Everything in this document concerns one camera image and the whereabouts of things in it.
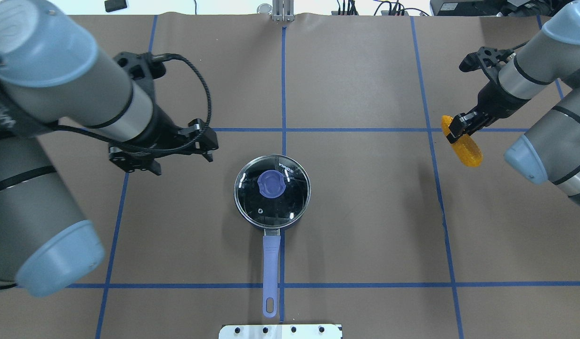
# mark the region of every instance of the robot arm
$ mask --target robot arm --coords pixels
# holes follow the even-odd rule
[[[206,90],[208,119],[176,126],[155,101],[153,80],[178,59]],[[46,296],[91,272],[103,246],[34,137],[76,131],[109,142],[126,172],[160,175],[158,157],[218,148],[210,93],[176,54],[109,58],[86,30],[46,0],[0,3],[0,290]],[[67,116],[85,129],[57,123]]]
[[[550,180],[580,205],[580,0],[559,11],[518,54],[481,48],[460,65],[462,71],[479,68],[490,81],[480,90],[477,105],[443,126],[454,150],[465,150],[458,156],[462,161],[476,157],[470,152],[477,150],[475,144],[460,143],[470,142],[473,133],[508,118],[545,86],[563,79],[572,92],[520,137],[505,159],[531,182]]]

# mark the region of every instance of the white bracket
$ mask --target white bracket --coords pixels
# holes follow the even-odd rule
[[[294,0],[273,0],[273,21],[294,21]]]
[[[219,339],[342,339],[342,325],[228,325]]]

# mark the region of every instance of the lid knob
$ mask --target lid knob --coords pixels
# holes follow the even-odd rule
[[[283,173],[270,169],[258,177],[258,188],[265,198],[277,198],[286,190]]]

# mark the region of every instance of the bundle of wires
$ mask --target bundle of wires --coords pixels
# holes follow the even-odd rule
[[[338,15],[359,15],[355,0],[348,0],[348,7],[346,6],[346,0],[342,0],[342,9],[340,8],[340,0],[335,1],[338,2]]]
[[[388,4],[389,5],[389,7],[388,7],[388,15],[403,16],[403,15],[405,15],[406,10],[413,9],[413,10],[419,11],[424,16],[429,16],[428,13],[426,13],[425,11],[422,11],[419,8],[413,8],[413,7],[407,7],[406,8],[398,0],[397,0],[397,2],[391,2],[391,1],[388,1],[388,0],[374,0],[374,1],[380,3],[380,5],[378,5],[378,8],[376,8],[376,11],[374,12],[374,15],[378,14],[378,11],[380,10],[380,7],[382,7],[383,4]]]

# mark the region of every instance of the blue joint cap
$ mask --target blue joint cap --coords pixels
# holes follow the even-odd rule
[[[105,251],[89,220],[68,226],[33,253],[16,274],[16,283],[44,297],[94,270]]]
[[[539,154],[525,135],[521,135],[503,155],[516,171],[529,181],[539,185],[547,180],[546,168]]]
[[[541,30],[554,40],[580,45],[580,0],[564,6]]]
[[[93,36],[46,0],[0,3],[0,79],[45,88],[78,79],[95,64]]]
[[[270,199],[279,197],[286,190],[284,180],[284,174],[274,169],[263,172],[258,177],[258,188],[261,195]]]

